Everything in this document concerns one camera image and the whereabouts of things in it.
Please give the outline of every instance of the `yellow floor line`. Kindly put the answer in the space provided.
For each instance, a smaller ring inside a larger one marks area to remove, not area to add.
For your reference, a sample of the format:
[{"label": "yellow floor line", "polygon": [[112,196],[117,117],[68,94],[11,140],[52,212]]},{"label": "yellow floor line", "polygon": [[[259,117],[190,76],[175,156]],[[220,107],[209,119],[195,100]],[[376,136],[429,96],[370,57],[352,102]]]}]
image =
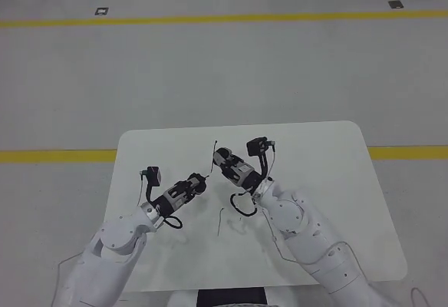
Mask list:
[{"label": "yellow floor line", "polygon": [[[448,146],[369,147],[372,160],[448,160]],[[113,163],[117,150],[0,151],[0,163]]]},{"label": "yellow floor line", "polygon": [[168,25],[223,22],[261,21],[319,21],[334,19],[397,19],[397,18],[448,18],[448,11],[387,11],[387,12],[333,12],[293,13],[257,15],[209,15],[168,16],[146,18],[89,18],[89,19],[44,19],[44,20],[0,20],[0,28],[61,27],[86,25]]}]

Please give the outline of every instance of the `thin wire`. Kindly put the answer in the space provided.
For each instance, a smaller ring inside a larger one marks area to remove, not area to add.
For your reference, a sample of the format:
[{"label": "thin wire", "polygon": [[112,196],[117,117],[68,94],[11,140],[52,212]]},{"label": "thin wire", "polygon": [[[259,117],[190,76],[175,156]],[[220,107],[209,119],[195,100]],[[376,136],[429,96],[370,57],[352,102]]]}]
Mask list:
[{"label": "thin wire", "polygon": [[270,166],[270,170],[268,170],[267,177],[270,177],[270,174],[272,173],[273,164],[275,164],[275,150],[273,151],[272,165]]},{"label": "thin wire", "polygon": [[413,295],[415,294],[415,291],[418,291],[420,295],[422,296],[423,301],[427,305],[427,307],[430,307],[429,301],[427,300],[427,297],[425,297],[425,294],[423,294],[422,290],[418,289],[417,287],[413,287],[410,291],[410,299],[411,299],[411,305],[413,307],[416,306],[415,299],[413,298]]},{"label": "thin wire", "polygon": [[210,164],[210,173],[206,176],[206,178],[210,177],[210,174],[212,173],[212,170],[214,169],[214,154],[216,153],[216,145],[217,140],[214,141],[214,149],[212,149],[212,163]]},{"label": "thin wire", "polygon": [[362,269],[361,264],[359,263],[359,259],[357,258],[357,255],[355,255],[355,252],[354,252],[354,250],[352,249],[352,246],[350,246],[350,244],[346,243],[345,241],[338,241],[338,242],[336,242],[336,243],[331,244],[331,245],[326,249],[326,251],[323,253],[323,255],[321,255],[318,259],[316,259],[316,260],[313,261],[313,262],[300,262],[300,261],[295,261],[295,260],[292,260],[292,259],[287,259],[287,258],[285,258],[285,257],[282,255],[282,252],[280,251],[280,249],[279,249],[279,247],[278,247],[278,245],[277,245],[277,237],[276,237],[275,234],[273,233],[272,225],[270,225],[270,222],[268,221],[268,217],[266,216],[266,214],[265,214],[265,212],[263,211],[263,209],[262,209],[262,213],[263,213],[263,215],[265,216],[265,219],[266,219],[266,221],[267,221],[268,227],[270,228],[270,232],[272,233],[272,241],[273,241],[273,243],[275,244],[275,247],[277,248],[277,251],[278,251],[278,253],[280,254],[280,257],[281,257],[283,260],[285,260],[285,261],[289,261],[289,262],[293,262],[293,263],[297,263],[297,264],[299,264],[299,265],[303,265],[303,266],[312,266],[312,265],[314,265],[314,264],[320,262],[320,261],[327,255],[327,254],[329,254],[329,252],[330,252],[330,250],[331,250],[332,248],[334,248],[334,247],[336,247],[336,246],[338,246],[338,245],[341,245],[341,244],[345,244],[346,246],[348,246],[348,248],[349,248],[350,251],[352,252],[352,255],[354,255],[355,261],[357,262],[357,265],[358,265],[359,269],[361,270],[362,275],[363,275],[364,278],[367,280],[367,277],[366,277],[366,275],[365,275],[365,272],[364,272],[364,270]]},{"label": "thin wire", "polygon": [[224,208],[222,208],[222,209],[219,211],[219,226],[217,227],[217,236],[219,236],[219,233],[220,233],[220,231],[221,231],[221,213],[222,213],[223,210],[224,210]]},{"label": "thin wire", "polygon": [[61,278],[61,265],[62,265],[63,263],[66,263],[67,261],[73,259],[73,258],[76,258],[76,257],[80,256],[81,254],[82,254],[82,252],[77,253],[77,254],[75,254],[75,255],[73,255],[73,256],[70,256],[70,257],[67,258],[67,259],[64,259],[64,260],[60,261],[60,262],[57,264],[57,277],[55,278],[55,291],[54,291],[54,296],[52,297],[52,302],[50,303],[50,307],[53,307],[53,306],[54,306],[55,299],[57,298],[58,282],[59,282],[59,279]]}]

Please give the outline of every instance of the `wire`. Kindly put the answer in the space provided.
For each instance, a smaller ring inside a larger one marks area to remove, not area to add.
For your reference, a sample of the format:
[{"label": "wire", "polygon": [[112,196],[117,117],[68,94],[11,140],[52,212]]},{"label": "wire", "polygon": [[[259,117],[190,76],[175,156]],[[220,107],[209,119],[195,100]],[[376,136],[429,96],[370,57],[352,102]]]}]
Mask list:
[{"label": "wire", "polygon": [[214,169],[214,154],[216,153],[216,145],[217,140],[214,141],[214,149],[212,149],[212,163],[210,164],[210,173],[206,176],[206,178],[210,177],[210,174],[212,173],[212,170]]},{"label": "wire", "polygon": [[256,212],[258,211],[258,210],[256,209],[256,206],[255,206],[255,210],[254,210],[253,212],[251,212],[251,213],[244,213],[244,212],[242,212],[242,211],[241,211],[241,210],[234,204],[234,197],[235,197],[236,195],[237,195],[237,196],[243,196],[243,195],[245,195],[246,193],[248,193],[248,191],[243,192],[243,193],[239,193],[239,194],[234,193],[233,195],[231,195],[231,198],[229,199],[229,201],[230,201],[230,203],[231,203],[231,206],[232,206],[234,209],[236,209],[236,211],[238,211],[239,213],[241,213],[241,215],[246,216],[246,217],[254,216],[254,215],[256,214]]},{"label": "wire", "polygon": [[61,278],[61,265],[63,263],[66,263],[67,261],[73,259],[73,258],[76,258],[76,257],[80,256],[81,254],[82,254],[82,252],[81,253],[77,253],[77,254],[75,254],[73,256],[70,256],[67,259],[64,259],[64,260],[60,261],[57,264],[57,277],[55,277],[55,290],[54,290],[54,296],[52,297],[52,302],[50,303],[50,307],[54,306],[55,299],[57,298],[58,283],[59,283],[59,279]]},{"label": "wire", "polygon": [[427,297],[425,296],[425,294],[423,294],[422,290],[418,289],[417,287],[413,287],[410,291],[410,299],[411,299],[411,305],[413,307],[416,306],[415,304],[415,299],[413,297],[413,295],[415,294],[415,291],[418,291],[420,293],[420,295],[422,296],[423,301],[425,302],[425,304],[427,305],[427,307],[430,307],[429,301],[427,300]]},{"label": "wire", "polygon": [[221,208],[221,210],[219,211],[219,226],[217,226],[217,236],[219,236],[219,233],[221,231],[221,213],[224,210],[224,208]]},{"label": "wire", "polygon": [[[173,223],[168,222],[169,219],[173,219],[173,220],[177,221],[177,222],[179,223],[179,225],[175,225],[175,224],[173,224]],[[183,228],[183,223],[182,223],[181,220],[180,220],[179,218],[177,218],[176,216],[167,216],[167,217],[163,220],[163,222],[164,222],[166,225],[168,225],[169,227],[174,228],[174,229],[182,229],[182,228]]]},{"label": "wire", "polygon": [[355,252],[354,252],[354,250],[352,249],[352,246],[350,246],[350,244],[346,243],[345,241],[338,241],[338,242],[336,242],[336,243],[331,244],[331,245],[326,249],[326,251],[325,251],[325,252],[324,252],[318,259],[316,259],[316,260],[313,261],[313,262],[300,262],[300,261],[295,261],[295,260],[292,260],[292,259],[287,259],[287,258],[285,258],[285,257],[282,255],[282,252],[280,251],[280,249],[279,249],[279,247],[278,247],[278,245],[277,245],[277,237],[276,237],[275,234],[273,233],[272,225],[270,225],[270,222],[268,221],[268,217],[266,216],[265,211],[263,211],[263,209],[262,209],[262,213],[263,213],[263,216],[265,216],[265,219],[266,219],[266,221],[267,221],[268,227],[270,228],[270,232],[272,233],[272,241],[273,241],[273,243],[275,244],[275,248],[277,248],[277,251],[278,251],[278,253],[280,254],[280,257],[281,257],[283,260],[285,260],[285,261],[289,261],[289,262],[293,262],[293,263],[297,263],[297,264],[299,264],[299,265],[303,265],[303,266],[312,266],[312,265],[314,265],[314,264],[320,262],[320,261],[327,255],[327,254],[329,254],[329,252],[330,252],[330,250],[331,250],[332,248],[334,248],[334,247],[336,247],[336,246],[338,246],[338,245],[341,245],[341,244],[345,244],[346,246],[348,246],[348,248],[349,248],[350,251],[352,252],[352,255],[354,255],[355,261],[357,262],[357,265],[358,265],[360,271],[362,272],[362,275],[363,275],[364,278],[367,280],[367,277],[366,277],[366,275],[365,275],[365,272],[364,272],[364,270],[362,269],[361,264],[359,263],[359,259],[357,258],[357,255],[355,255]]}]

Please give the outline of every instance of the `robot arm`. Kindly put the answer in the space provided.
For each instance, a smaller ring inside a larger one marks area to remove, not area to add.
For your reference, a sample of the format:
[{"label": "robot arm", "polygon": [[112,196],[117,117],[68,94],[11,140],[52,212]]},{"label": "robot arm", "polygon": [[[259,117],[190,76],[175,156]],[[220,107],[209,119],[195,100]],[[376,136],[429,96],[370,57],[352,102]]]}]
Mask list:
[{"label": "robot arm", "polygon": [[262,179],[251,187],[245,187],[244,183],[249,181],[247,176],[257,172],[241,158],[233,156],[231,150],[217,150],[214,163],[236,186],[245,188],[256,205],[268,211],[270,222],[282,234],[285,244],[297,260],[295,262],[316,279],[339,306],[397,306],[371,287],[360,267],[353,261],[348,250],[350,246],[343,241],[329,220],[308,201],[304,191],[283,191],[271,177],[266,176],[266,163],[262,161],[266,161],[268,146],[274,145],[275,142],[267,141],[264,137],[248,142],[249,156],[260,157],[262,167]]},{"label": "robot arm", "polygon": [[[57,307],[115,305],[147,243],[147,233],[156,232],[162,225],[155,226],[160,218],[166,220],[171,217],[174,211],[206,189],[206,178],[193,173],[151,201],[150,190],[160,184],[159,169],[149,167],[142,175],[146,175],[149,181],[148,201],[137,207],[133,214],[119,216],[101,225],[60,289]],[[125,257],[113,260],[102,253],[104,249]]]}]

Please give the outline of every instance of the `white tabletop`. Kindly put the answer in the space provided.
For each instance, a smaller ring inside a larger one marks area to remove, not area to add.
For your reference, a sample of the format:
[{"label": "white tabletop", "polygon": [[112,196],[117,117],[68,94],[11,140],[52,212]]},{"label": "white tabletop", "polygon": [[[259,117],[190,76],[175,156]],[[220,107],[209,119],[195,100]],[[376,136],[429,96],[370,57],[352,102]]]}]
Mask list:
[{"label": "white tabletop", "polygon": [[[402,279],[407,263],[400,242],[361,130],[349,121],[128,131],[118,145],[105,220],[135,210],[139,171],[148,166],[160,167],[162,175],[153,198],[193,172],[205,176],[214,140],[259,170],[245,144],[263,136],[277,142],[272,177],[284,189],[308,191],[351,244],[369,280]],[[280,258],[262,214],[245,218],[231,207],[229,196],[241,190],[219,168],[207,186],[176,212],[183,229],[162,226],[150,235],[125,292],[316,283],[299,265]],[[283,242],[279,245],[292,257]]]}]

